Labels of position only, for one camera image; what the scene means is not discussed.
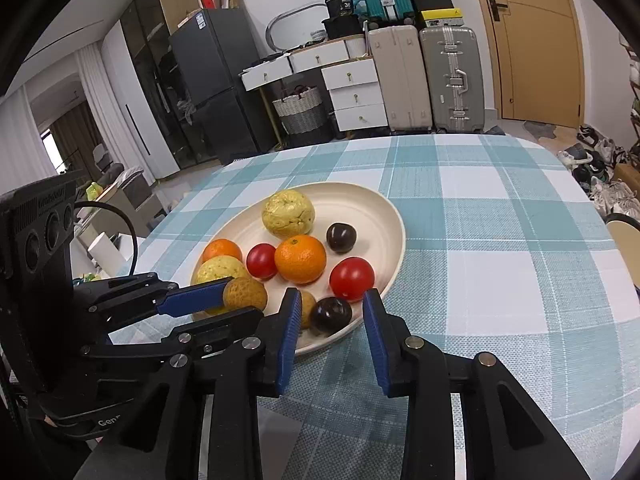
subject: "red tomato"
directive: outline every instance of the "red tomato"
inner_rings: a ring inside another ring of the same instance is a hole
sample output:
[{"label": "red tomato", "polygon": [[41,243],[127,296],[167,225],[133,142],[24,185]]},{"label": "red tomato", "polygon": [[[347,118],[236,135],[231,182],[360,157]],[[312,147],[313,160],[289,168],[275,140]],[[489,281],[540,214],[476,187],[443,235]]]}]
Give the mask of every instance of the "red tomato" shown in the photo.
[{"label": "red tomato", "polygon": [[376,275],[369,262],[357,256],[341,261],[329,276],[329,286],[336,297],[347,301],[361,300],[375,281]]},{"label": "red tomato", "polygon": [[276,248],[270,244],[257,244],[246,256],[246,270],[259,280],[268,280],[278,273],[274,254]]}]

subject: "gray suitcase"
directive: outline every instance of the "gray suitcase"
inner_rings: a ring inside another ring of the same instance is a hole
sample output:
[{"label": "gray suitcase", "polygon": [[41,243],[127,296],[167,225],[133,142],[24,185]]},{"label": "gray suitcase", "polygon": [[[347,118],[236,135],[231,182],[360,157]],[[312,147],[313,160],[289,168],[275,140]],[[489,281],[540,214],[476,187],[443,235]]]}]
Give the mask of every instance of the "gray suitcase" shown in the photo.
[{"label": "gray suitcase", "polygon": [[484,87],[476,34],[468,27],[428,27],[420,42],[437,131],[484,131]]},{"label": "gray suitcase", "polygon": [[391,130],[431,128],[429,85],[416,28],[399,25],[371,30],[369,44]]}]

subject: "plate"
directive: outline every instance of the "plate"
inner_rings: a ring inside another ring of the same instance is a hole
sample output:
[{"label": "plate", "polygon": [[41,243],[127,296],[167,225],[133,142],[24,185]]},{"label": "plate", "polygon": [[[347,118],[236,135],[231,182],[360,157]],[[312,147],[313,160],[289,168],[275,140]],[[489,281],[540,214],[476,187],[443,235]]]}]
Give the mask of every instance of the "plate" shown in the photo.
[{"label": "plate", "polygon": [[[308,285],[294,285],[279,274],[263,282],[269,296],[267,307],[264,309],[265,315],[275,314],[280,309],[284,291],[289,286],[308,290],[316,300],[333,296],[329,288],[329,274],[339,262],[350,256],[359,256],[371,264],[376,274],[374,286],[384,298],[398,275],[404,257],[404,223],[396,207],[377,191],[345,182],[316,182],[293,189],[307,195],[314,205],[316,220],[308,234],[324,245],[326,268],[320,278]],[[257,244],[268,243],[277,247],[282,240],[268,232],[262,224],[262,205],[266,200],[260,200],[238,213],[211,239],[227,238],[234,241],[242,249],[243,258]],[[356,244],[346,254],[335,254],[327,246],[326,231],[334,222],[350,224],[357,231]],[[191,275],[192,285],[201,264],[202,254]],[[327,336],[313,333],[312,330],[302,330],[296,345],[296,355],[323,348],[352,332],[362,323],[362,302],[351,303],[351,308],[351,322],[340,332]],[[209,315],[198,312],[193,314],[193,317],[203,319]]]}]

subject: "orange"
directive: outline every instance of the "orange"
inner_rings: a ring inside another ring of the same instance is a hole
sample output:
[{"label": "orange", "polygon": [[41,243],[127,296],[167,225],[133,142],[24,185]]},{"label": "orange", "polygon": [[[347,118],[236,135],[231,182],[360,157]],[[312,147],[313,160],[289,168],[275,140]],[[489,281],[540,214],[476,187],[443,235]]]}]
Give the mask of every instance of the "orange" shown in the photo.
[{"label": "orange", "polygon": [[240,247],[225,238],[210,241],[202,253],[202,261],[204,263],[215,256],[233,256],[242,262],[242,251]]},{"label": "orange", "polygon": [[280,275],[297,285],[317,280],[326,267],[326,251],[322,242],[309,235],[296,235],[284,240],[274,257]]}]

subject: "gray refrigerator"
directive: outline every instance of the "gray refrigerator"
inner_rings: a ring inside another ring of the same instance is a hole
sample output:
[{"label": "gray refrigerator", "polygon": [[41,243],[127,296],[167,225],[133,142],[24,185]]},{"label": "gray refrigerator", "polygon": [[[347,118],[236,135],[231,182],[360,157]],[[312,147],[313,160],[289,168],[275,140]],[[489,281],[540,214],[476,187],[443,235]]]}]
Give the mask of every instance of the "gray refrigerator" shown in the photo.
[{"label": "gray refrigerator", "polygon": [[204,129],[222,164],[276,144],[267,111],[256,91],[240,79],[260,57],[242,9],[203,9],[176,30],[172,51]]}]

